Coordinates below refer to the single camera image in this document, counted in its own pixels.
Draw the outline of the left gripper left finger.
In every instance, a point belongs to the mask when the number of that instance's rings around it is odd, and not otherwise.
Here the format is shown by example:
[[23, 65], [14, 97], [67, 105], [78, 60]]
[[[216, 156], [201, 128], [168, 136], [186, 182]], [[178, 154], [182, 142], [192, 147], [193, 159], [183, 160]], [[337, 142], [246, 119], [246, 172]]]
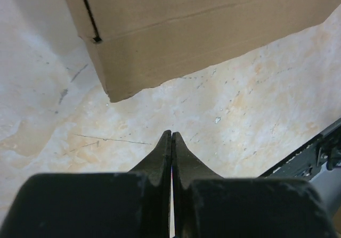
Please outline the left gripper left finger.
[[126, 173], [38, 174], [8, 213], [8, 237], [169, 237], [170, 131]]

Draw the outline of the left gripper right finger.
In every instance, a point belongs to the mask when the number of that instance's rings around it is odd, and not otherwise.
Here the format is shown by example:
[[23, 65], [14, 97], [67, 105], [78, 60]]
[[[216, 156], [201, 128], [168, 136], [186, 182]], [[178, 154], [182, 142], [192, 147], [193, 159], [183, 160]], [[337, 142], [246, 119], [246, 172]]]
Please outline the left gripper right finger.
[[335, 237], [314, 187], [302, 179], [223, 178], [172, 136], [176, 237]]

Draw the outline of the brown cardboard box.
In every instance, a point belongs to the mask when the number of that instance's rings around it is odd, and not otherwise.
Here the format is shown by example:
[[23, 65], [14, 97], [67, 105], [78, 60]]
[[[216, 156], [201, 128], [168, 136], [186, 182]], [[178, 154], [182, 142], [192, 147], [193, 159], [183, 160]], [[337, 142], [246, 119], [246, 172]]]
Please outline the brown cardboard box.
[[66, 0], [112, 103], [316, 26], [340, 0]]

